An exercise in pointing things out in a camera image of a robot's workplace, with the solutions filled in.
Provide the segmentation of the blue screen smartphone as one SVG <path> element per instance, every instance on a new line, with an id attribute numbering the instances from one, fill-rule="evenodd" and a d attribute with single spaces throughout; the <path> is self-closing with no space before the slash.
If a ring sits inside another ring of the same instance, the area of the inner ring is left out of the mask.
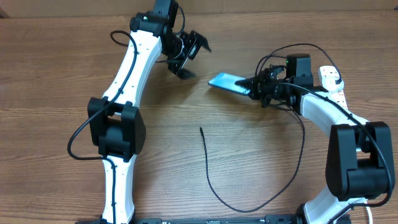
<path id="1" fill-rule="evenodd" d="M 248 96 L 250 89 L 236 84 L 236 82 L 243 80 L 245 80 L 245 78 L 222 72 L 210 79 L 208 84 L 222 90 L 228 90 L 233 93 Z"/>

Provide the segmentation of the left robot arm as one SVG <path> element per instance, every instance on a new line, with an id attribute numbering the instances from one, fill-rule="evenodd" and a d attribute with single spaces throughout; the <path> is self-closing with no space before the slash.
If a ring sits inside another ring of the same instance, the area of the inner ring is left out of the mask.
<path id="1" fill-rule="evenodd" d="M 133 169 L 146 139 L 139 107 L 152 67 L 165 55 L 168 70 L 186 80 L 194 76 L 185 69 L 186 62 L 193 60 L 200 48 L 210 48 L 207 39 L 195 31 L 173 31 L 181 11 L 177 1 L 156 1 L 153 10 L 136 14 L 126 33 L 126 54 L 112 84 L 101 98 L 91 98 L 88 103 L 86 124 L 105 173 L 105 206 L 97 223 L 133 222 Z"/>

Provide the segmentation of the white charger plug adapter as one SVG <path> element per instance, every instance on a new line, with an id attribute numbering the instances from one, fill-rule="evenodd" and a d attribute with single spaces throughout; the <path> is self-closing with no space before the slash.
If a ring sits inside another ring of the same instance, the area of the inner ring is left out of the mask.
<path id="1" fill-rule="evenodd" d="M 338 77 L 321 77 L 321 86 L 329 92 L 342 91 L 345 87 L 343 80 L 339 80 Z"/>

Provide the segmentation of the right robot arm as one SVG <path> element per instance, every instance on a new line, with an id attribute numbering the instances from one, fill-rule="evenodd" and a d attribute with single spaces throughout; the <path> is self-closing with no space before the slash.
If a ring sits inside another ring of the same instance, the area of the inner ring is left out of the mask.
<path id="1" fill-rule="evenodd" d="M 277 100 L 315 123 L 329 138 L 326 187 L 284 223 L 349 223 L 346 212 L 356 207 L 380 207 L 395 185 L 391 130 L 350 112 L 345 83 L 334 65 L 318 69 L 315 86 L 308 54 L 290 54 L 285 65 L 271 65 L 252 78 L 233 78 L 239 93 L 263 107 Z"/>

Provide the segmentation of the white power strip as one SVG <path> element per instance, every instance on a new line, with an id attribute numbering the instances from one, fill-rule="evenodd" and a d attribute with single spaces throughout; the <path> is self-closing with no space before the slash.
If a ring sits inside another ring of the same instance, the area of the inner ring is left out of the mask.
<path id="1" fill-rule="evenodd" d="M 333 101 L 345 109 L 348 109 L 345 93 L 343 91 L 345 83 L 342 80 L 339 84 L 337 84 L 336 81 L 338 81 L 339 78 L 340 75 L 334 66 L 324 65 L 318 69 L 318 79 L 320 81 L 320 86 L 330 93 L 330 97 Z"/>

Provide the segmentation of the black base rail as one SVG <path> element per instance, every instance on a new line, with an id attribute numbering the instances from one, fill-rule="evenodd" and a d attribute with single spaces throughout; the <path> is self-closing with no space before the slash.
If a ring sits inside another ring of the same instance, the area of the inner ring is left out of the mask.
<path id="1" fill-rule="evenodd" d="M 264 218 L 214 218 L 162 220 L 160 218 L 132 219 L 135 224 L 294 224 L 304 223 L 296 215 L 266 215 Z"/>

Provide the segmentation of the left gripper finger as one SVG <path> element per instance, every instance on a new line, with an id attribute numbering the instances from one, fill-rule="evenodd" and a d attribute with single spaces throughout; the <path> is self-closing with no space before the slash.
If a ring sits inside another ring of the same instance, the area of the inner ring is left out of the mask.
<path id="1" fill-rule="evenodd" d="M 180 67 L 174 69 L 174 74 L 181 80 L 188 80 L 196 77 L 196 75 L 190 70 Z"/>
<path id="2" fill-rule="evenodd" d="M 212 50 L 210 49 L 210 46 L 209 46 L 207 38 L 201 36 L 200 39 L 201 39 L 201 41 L 200 41 L 201 47 L 203 47 L 204 49 L 206 49 L 209 52 L 212 52 Z"/>

